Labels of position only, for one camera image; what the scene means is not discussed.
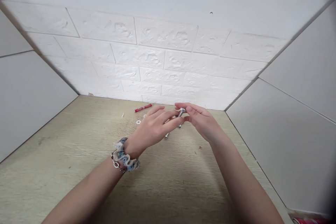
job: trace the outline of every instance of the forearm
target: forearm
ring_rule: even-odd
[[[237,210],[249,223],[283,221],[269,196],[225,134],[210,143],[226,187]]]
[[[105,201],[122,176],[108,157],[55,206],[43,223],[84,222]]]

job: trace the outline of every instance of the red packaging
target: red packaging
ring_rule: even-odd
[[[328,221],[325,219],[300,219],[292,218],[292,221],[295,224],[327,224]]]
[[[151,106],[152,106],[152,104],[148,104],[148,105],[146,105],[146,106],[143,106],[143,107],[140,107],[140,108],[135,109],[134,112],[136,113],[136,112],[138,112],[138,111],[140,111],[140,110],[146,109],[146,108],[151,107]]]

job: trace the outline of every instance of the bolt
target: bolt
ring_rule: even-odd
[[[176,117],[181,117],[182,114],[185,113],[185,112],[186,112],[186,110],[185,110],[184,108],[181,108],[181,110],[180,110],[180,112],[179,112],[179,115],[176,116]],[[165,138],[165,139],[168,139],[168,135],[169,135],[169,132],[167,133],[167,135],[164,136],[164,138]]]
[[[186,110],[184,108],[181,108],[179,115],[177,117],[181,117],[183,113],[185,113]]]

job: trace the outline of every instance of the faux brick wall panel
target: faux brick wall panel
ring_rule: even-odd
[[[224,110],[288,42],[229,27],[3,4],[81,95]]]

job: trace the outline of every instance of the finger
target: finger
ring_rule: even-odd
[[[166,112],[166,111],[165,110],[159,110],[159,111],[155,112],[153,115],[151,115],[151,118],[155,119],[164,112]]]
[[[185,117],[176,117],[163,125],[165,132],[171,132],[184,122]]]
[[[172,120],[172,119],[173,119],[173,117],[170,117],[170,118],[168,119],[168,121],[169,121],[169,120]]]
[[[194,110],[196,110],[198,113],[204,115],[204,116],[209,116],[210,113],[203,107],[197,106],[192,103],[175,103],[175,106],[177,108],[184,108],[187,109],[188,106],[192,107]]]
[[[159,115],[157,117],[157,120],[164,124],[170,117],[173,117],[173,116],[177,116],[179,114],[178,111],[176,110],[169,110],[169,111],[166,111],[164,113],[162,113],[161,115]]]
[[[191,118],[191,123],[193,123],[194,121],[202,121],[202,119],[204,119],[204,115],[200,114],[197,110],[193,109],[191,106],[188,106],[186,108],[186,111],[189,115],[189,121]]]
[[[146,116],[152,115],[154,113],[156,113],[157,111],[164,109],[164,106],[154,106],[148,113]]]
[[[186,121],[191,122],[191,117],[188,115],[183,117],[183,122],[186,122]]]

